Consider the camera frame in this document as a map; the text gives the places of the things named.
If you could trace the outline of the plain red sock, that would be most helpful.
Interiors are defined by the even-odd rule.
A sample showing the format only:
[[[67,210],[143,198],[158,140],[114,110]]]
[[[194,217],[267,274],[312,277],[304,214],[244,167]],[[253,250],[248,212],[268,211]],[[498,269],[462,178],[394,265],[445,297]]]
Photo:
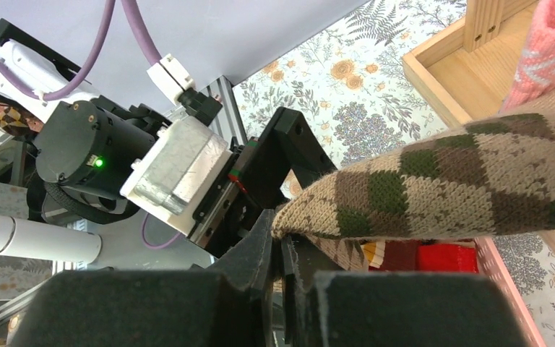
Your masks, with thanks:
[[[478,273],[476,244],[464,241],[388,241],[380,271]]]

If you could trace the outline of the brown argyle sock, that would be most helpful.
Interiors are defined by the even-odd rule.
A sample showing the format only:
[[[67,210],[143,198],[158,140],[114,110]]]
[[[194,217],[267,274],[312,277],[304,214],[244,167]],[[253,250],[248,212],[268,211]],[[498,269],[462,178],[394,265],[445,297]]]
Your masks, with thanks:
[[[348,270],[362,267],[362,241],[553,230],[555,90],[327,174],[271,228],[275,239],[305,236]]]

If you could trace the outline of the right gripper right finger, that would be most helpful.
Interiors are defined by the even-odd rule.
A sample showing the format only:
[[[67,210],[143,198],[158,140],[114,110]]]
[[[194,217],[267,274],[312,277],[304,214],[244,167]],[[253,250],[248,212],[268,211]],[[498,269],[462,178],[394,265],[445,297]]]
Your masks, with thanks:
[[[280,243],[294,346],[527,346],[482,275],[344,271],[300,236]]]

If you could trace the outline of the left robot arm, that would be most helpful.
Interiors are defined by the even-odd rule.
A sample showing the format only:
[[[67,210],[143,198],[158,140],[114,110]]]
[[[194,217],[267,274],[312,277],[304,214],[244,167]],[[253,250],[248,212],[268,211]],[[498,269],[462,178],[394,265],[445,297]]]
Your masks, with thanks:
[[[157,55],[141,19],[131,26],[150,79],[180,108],[173,119],[120,107],[87,82],[86,68],[0,20],[0,139],[25,130],[37,174],[63,208],[98,224],[145,210],[220,256],[283,202],[289,172],[306,186],[335,170],[290,108],[277,108],[259,137],[226,139],[218,116],[229,105],[198,91],[175,57]]]

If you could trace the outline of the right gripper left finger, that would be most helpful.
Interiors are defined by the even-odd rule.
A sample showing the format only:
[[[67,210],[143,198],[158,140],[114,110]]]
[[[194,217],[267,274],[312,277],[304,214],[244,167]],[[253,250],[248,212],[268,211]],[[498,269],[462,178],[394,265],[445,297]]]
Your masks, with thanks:
[[[13,346],[271,346],[274,210],[213,265],[67,271],[30,302]]]

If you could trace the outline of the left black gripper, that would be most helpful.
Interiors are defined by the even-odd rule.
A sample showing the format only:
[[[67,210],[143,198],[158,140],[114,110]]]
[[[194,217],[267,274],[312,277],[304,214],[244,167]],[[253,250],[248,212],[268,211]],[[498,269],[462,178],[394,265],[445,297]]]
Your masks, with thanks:
[[[280,188],[294,172],[305,188],[336,170],[300,111],[279,107],[260,138],[231,141],[226,164],[192,214],[189,240],[214,257],[247,236],[260,214],[284,200]],[[253,153],[253,201],[238,180]]]

